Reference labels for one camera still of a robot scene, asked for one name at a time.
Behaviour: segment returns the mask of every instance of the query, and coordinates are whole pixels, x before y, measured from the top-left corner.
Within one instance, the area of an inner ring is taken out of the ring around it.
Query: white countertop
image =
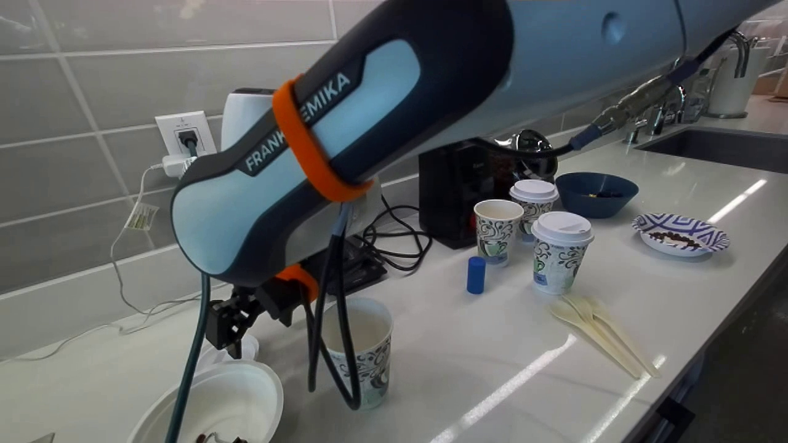
[[[746,121],[696,126],[788,132],[788,104],[757,99]],[[487,292],[465,295],[465,258],[437,244],[426,267],[368,291],[395,313],[392,396],[352,413],[322,375],[306,388],[306,329],[262,316],[259,359],[286,387],[277,440],[621,440],[682,375],[725,318],[785,247],[788,174],[652,155],[621,142],[562,162],[562,172],[631,177],[641,194],[623,214],[593,221],[576,291],[597,297],[650,354],[661,376],[632,381],[587,340],[551,319],[530,287],[530,252],[491,269]],[[668,258],[642,247],[636,214],[710,219],[765,180],[720,226],[732,248]],[[178,381],[195,324],[185,308],[139,335],[89,333],[45,363],[0,365],[0,430],[8,443],[56,433],[56,443],[125,440],[144,411]]]

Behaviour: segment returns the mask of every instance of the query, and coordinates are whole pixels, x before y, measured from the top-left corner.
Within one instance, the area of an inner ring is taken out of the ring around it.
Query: chopsticks
[[[605,351],[632,379],[641,379],[642,372],[652,376],[658,375],[658,367],[636,349],[636,344],[592,297],[565,295],[551,303],[549,313],[558,323],[572,324],[582,335],[587,335],[587,340],[592,340],[602,351]]]

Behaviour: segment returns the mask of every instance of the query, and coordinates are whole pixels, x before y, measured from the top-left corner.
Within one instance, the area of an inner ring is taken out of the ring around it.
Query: small cup
[[[544,295],[565,295],[582,262],[592,237],[592,221],[572,212],[547,212],[531,223],[536,239],[535,287]]]
[[[544,180],[520,180],[510,188],[510,198],[525,210],[520,219],[520,239],[531,242],[531,223],[551,212],[558,203],[558,188]]]
[[[342,329],[337,323],[337,306],[331,306],[322,318],[322,342],[345,381],[345,388],[350,391],[352,387],[342,348]],[[392,313],[375,297],[352,295],[348,297],[348,323],[360,375],[360,408],[376,408],[389,393]]]
[[[510,199],[483,199],[472,206],[478,257],[487,263],[506,267],[513,253],[522,206]]]

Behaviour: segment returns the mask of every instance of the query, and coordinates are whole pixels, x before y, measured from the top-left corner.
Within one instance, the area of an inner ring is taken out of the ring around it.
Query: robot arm
[[[297,77],[294,100],[355,185],[406,152],[497,136],[642,78],[770,3],[389,0]],[[200,271],[256,287],[288,267],[294,230],[321,206],[267,114],[187,171],[173,226]]]

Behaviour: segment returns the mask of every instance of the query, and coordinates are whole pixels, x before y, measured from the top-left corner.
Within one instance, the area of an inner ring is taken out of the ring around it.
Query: blue bowl
[[[562,174],[556,188],[565,210],[587,219],[611,219],[639,194],[636,182],[602,172]]]

